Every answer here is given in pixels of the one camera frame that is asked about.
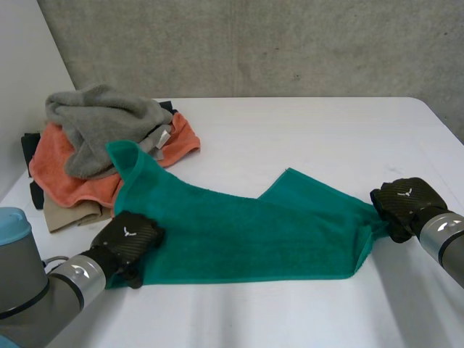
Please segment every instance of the teal towel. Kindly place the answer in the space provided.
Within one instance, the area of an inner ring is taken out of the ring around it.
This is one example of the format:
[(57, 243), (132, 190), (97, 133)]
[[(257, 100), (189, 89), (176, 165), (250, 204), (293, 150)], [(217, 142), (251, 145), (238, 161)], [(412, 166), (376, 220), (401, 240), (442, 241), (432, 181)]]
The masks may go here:
[(386, 236), (371, 205), (296, 170), (250, 199), (184, 183), (133, 142), (107, 150), (124, 180), (115, 214), (141, 213), (166, 229), (141, 261), (144, 284), (348, 278)]

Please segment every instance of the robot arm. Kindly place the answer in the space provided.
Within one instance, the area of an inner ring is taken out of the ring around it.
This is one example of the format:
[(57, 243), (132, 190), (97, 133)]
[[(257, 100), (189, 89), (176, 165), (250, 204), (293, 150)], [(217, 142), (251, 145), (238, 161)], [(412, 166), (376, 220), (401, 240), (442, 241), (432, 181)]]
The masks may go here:
[(384, 183), (370, 193), (383, 220), (390, 222), (393, 241), (412, 236), (464, 288), (464, 217), (420, 178)]
[(122, 212), (89, 250), (45, 274), (24, 212), (0, 208), (0, 347), (45, 347), (115, 274), (140, 287), (136, 263), (163, 237), (153, 221)]

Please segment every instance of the concrete wall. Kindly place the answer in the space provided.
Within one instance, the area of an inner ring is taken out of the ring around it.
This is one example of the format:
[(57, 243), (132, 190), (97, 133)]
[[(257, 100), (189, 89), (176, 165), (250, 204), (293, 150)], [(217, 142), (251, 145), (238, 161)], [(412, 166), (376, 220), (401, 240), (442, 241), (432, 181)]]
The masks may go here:
[(413, 96), (464, 140), (462, 0), (39, 0), (76, 87)]
[(57, 47), (34, 0), (0, 6), (0, 199), (26, 170), (21, 136), (45, 119), (45, 99), (72, 90)]

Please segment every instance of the pile of towels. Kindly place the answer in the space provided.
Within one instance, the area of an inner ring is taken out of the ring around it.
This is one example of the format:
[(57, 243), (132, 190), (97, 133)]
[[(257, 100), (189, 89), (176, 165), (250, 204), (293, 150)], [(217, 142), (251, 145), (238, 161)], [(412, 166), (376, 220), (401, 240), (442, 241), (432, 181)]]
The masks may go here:
[(135, 141), (162, 167), (200, 148), (189, 122), (170, 101), (157, 103), (104, 84), (52, 94), (46, 115), (49, 123), (29, 171), (35, 204), (43, 190), (43, 213), (51, 232), (110, 217), (123, 183), (107, 143)]

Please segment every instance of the black cloth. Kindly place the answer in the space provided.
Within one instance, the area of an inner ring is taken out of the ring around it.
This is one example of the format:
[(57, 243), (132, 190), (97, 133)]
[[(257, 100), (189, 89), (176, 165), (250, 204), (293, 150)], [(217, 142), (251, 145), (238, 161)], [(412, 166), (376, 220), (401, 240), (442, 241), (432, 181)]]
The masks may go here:
[[(29, 162), (32, 160), (32, 157), (36, 153), (38, 142), (40, 140), (40, 133), (26, 133), (23, 137), (21, 137), (22, 153), (24, 154), (24, 160), (28, 166), (29, 178)], [(44, 208), (44, 190), (42, 190), (42, 188), (35, 181), (30, 183), (29, 187), (30, 196), (32, 197), (34, 207), (36, 207), (37, 210), (42, 210)]]
[(37, 210), (42, 210), (44, 208), (44, 190), (42, 190), (35, 181), (30, 183), (29, 187), (34, 207), (36, 207)]
[(36, 153), (38, 142), (40, 140), (40, 133), (26, 133), (23, 137), (21, 137), (22, 153), (24, 154), (24, 160), (26, 161), (26, 165), (28, 166), (29, 178), (29, 162), (32, 160), (33, 155)]
[(159, 105), (164, 109), (164, 110), (167, 110), (169, 111), (171, 114), (175, 114), (177, 112), (176, 109), (173, 109), (173, 103), (171, 103), (170, 100), (168, 101), (162, 101), (159, 103)]

